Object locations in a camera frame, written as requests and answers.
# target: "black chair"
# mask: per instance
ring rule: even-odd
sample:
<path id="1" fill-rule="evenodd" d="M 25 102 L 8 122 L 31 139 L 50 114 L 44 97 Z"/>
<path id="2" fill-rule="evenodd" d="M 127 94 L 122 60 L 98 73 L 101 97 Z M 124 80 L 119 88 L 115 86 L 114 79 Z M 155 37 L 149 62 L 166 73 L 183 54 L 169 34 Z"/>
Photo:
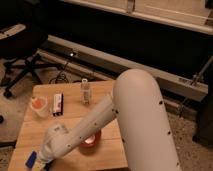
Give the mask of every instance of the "black chair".
<path id="1" fill-rule="evenodd" d="M 2 80 L 3 85 L 5 82 L 8 83 L 4 92 L 6 98 L 12 96 L 10 89 L 27 73 L 41 84 L 35 69 L 61 68 L 59 64 L 36 64 L 38 60 L 41 60 L 39 54 L 36 54 L 37 48 L 47 40 L 48 35 L 32 23 L 32 15 L 32 7 L 24 0 L 4 0 L 0 3 L 0 58 L 9 60 L 4 63 L 6 74 Z M 18 23 L 21 23 L 25 29 L 14 35 L 13 33 L 7 35 L 11 27 L 14 28 L 14 25 Z M 23 60 L 24 65 L 13 65 L 19 60 Z M 10 74 L 12 69 L 21 69 L 21 72 L 9 82 L 7 74 Z"/>

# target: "red object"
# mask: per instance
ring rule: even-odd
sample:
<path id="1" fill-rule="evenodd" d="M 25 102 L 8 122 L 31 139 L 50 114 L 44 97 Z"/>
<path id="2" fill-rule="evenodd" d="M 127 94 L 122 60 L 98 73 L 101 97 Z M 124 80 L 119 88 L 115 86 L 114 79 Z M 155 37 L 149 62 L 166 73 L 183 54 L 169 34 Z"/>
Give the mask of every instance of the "red object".
<path id="1" fill-rule="evenodd" d="M 33 99 L 32 100 L 32 106 L 35 108 L 35 109 L 40 109 L 44 106 L 45 102 L 43 99 L 40 99 L 40 98 L 36 98 L 36 99 Z"/>
<path id="2" fill-rule="evenodd" d="M 89 148 L 94 147 L 99 143 L 101 139 L 101 130 L 92 135 L 91 137 L 87 138 L 85 141 L 81 143 L 81 147 Z"/>

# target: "chair wheel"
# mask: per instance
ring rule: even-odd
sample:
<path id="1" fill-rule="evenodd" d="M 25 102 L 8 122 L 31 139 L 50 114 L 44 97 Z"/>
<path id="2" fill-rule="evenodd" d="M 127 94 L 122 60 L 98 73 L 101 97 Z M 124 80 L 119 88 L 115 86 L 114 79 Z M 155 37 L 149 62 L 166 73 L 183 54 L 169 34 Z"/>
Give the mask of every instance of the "chair wheel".
<path id="1" fill-rule="evenodd" d="M 0 124 L 1 124 L 2 122 L 4 122 L 4 118 L 3 118 L 2 115 L 0 115 Z"/>
<path id="2" fill-rule="evenodd" d="M 5 92 L 4 92 L 4 97 L 6 97 L 6 98 L 10 98 L 11 96 L 12 96 L 12 93 L 9 91 L 9 90 L 5 90 Z"/>

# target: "table top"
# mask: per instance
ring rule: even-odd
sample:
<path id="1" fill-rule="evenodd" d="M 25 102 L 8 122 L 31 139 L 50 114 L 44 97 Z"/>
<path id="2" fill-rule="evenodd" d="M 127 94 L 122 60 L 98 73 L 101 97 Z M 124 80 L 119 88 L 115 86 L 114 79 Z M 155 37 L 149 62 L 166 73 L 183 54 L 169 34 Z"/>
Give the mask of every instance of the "table top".
<path id="1" fill-rule="evenodd" d="M 55 123 L 64 123 L 71 129 L 107 92 L 112 90 L 113 83 L 113 81 L 91 82 L 92 101 L 89 106 L 81 102 L 80 83 L 35 86 L 34 96 L 47 96 L 51 99 L 55 93 L 64 94 L 63 116 L 50 115 L 47 118 L 39 118 L 28 107 L 8 170 L 27 170 L 25 162 L 32 151 L 39 150 L 47 128 Z M 68 155 L 55 160 L 51 170 L 86 171 L 123 167 L 127 167 L 127 162 L 118 124 L 114 120 L 102 129 L 101 141 L 97 146 L 74 149 Z"/>

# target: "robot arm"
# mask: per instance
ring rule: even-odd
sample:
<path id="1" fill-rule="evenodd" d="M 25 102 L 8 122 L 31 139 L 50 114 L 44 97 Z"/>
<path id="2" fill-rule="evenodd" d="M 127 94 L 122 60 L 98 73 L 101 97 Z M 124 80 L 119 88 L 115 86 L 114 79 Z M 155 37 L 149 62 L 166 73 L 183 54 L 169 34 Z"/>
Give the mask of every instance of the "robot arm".
<path id="1" fill-rule="evenodd" d="M 131 171 L 181 171 L 162 95 L 155 79 L 133 69 L 117 79 L 107 94 L 72 130 L 48 129 L 38 160 L 62 157 L 117 118 Z"/>

